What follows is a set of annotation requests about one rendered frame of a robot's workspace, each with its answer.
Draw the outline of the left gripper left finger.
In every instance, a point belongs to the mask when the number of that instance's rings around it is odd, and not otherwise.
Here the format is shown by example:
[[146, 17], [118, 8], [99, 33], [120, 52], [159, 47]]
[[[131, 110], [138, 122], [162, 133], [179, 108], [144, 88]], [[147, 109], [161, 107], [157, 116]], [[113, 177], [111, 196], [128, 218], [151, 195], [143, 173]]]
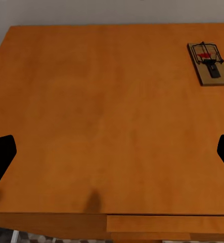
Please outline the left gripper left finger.
[[17, 153], [13, 135], [0, 137], [0, 180]]

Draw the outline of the mousetrap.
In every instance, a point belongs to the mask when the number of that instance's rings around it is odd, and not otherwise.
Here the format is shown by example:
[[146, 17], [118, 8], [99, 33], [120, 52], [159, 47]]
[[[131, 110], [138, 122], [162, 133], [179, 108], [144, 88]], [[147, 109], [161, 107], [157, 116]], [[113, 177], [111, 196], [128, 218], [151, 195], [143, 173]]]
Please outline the mousetrap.
[[188, 49], [201, 86], [224, 86], [224, 61], [216, 44], [189, 43]]

